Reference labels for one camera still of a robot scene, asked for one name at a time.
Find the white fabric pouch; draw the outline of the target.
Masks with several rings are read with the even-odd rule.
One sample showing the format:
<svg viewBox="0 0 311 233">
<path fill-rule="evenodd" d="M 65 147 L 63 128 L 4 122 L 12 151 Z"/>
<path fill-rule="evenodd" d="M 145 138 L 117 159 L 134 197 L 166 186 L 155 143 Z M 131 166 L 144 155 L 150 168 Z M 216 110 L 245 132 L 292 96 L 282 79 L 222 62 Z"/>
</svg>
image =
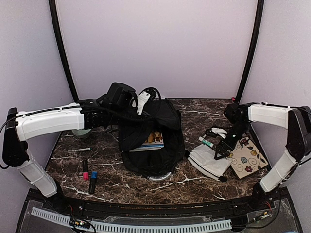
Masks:
<svg viewBox="0 0 311 233">
<path fill-rule="evenodd" d="M 231 162 L 225 158 L 214 159 L 215 151 L 201 144 L 195 147 L 188 155 L 190 163 L 204 175 L 220 182 L 227 182 L 223 174 L 230 167 Z"/>
</svg>

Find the dog picture book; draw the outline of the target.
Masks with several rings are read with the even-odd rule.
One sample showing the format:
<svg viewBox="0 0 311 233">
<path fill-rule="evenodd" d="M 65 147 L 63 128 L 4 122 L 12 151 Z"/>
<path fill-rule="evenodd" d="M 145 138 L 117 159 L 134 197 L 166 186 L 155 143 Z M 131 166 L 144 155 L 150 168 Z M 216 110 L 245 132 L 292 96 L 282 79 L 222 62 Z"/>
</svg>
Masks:
<svg viewBox="0 0 311 233">
<path fill-rule="evenodd" d="M 148 150 L 159 150 L 164 147 L 164 141 L 162 132 L 151 132 L 145 142 L 139 147 L 131 150 L 130 152 L 136 151 L 148 151 Z"/>
</svg>

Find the black backpack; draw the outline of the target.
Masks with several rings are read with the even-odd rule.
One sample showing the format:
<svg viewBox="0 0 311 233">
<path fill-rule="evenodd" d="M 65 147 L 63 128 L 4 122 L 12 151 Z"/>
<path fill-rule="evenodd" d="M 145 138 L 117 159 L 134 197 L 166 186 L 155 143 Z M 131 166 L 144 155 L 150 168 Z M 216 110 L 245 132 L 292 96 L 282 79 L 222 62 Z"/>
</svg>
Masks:
<svg viewBox="0 0 311 233">
<path fill-rule="evenodd" d="M 167 99 L 156 100 L 146 109 L 158 111 L 152 120 L 119 126 L 119 148 L 126 169 L 159 182 L 170 178 L 186 155 L 181 113 Z"/>
</svg>

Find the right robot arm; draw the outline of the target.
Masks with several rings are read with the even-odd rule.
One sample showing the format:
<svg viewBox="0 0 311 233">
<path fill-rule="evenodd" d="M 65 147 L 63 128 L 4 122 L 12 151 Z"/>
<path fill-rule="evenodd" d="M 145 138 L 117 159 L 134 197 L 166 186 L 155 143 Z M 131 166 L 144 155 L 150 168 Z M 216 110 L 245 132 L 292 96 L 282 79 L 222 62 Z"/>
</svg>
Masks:
<svg viewBox="0 0 311 233">
<path fill-rule="evenodd" d="M 216 145 L 216 160 L 227 157 L 253 124 L 263 126 L 258 132 L 260 141 L 265 144 L 264 150 L 282 153 L 268 156 L 273 167 L 254 187 L 255 195 L 248 199 L 248 207 L 257 211 L 267 202 L 264 193 L 287 180 L 310 155 L 311 109 L 268 103 L 231 103 L 225 108 L 224 116 L 232 123 L 232 128 Z"/>
</svg>

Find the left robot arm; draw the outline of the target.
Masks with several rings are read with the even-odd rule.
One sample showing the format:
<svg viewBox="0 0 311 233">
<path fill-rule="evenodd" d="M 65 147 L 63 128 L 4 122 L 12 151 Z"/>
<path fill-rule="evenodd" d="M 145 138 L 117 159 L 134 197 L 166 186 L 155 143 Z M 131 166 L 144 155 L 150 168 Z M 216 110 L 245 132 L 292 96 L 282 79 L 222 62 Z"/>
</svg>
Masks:
<svg viewBox="0 0 311 233">
<path fill-rule="evenodd" d="M 150 94 L 123 84 L 112 83 L 108 92 L 97 99 L 84 99 L 67 105 L 36 111 L 9 110 L 1 127 L 4 133 L 2 160 L 4 169 L 14 167 L 34 185 L 57 211 L 69 207 L 56 181 L 47 174 L 31 152 L 32 140 L 62 131 L 90 130 L 97 127 L 140 122 Z"/>
</svg>

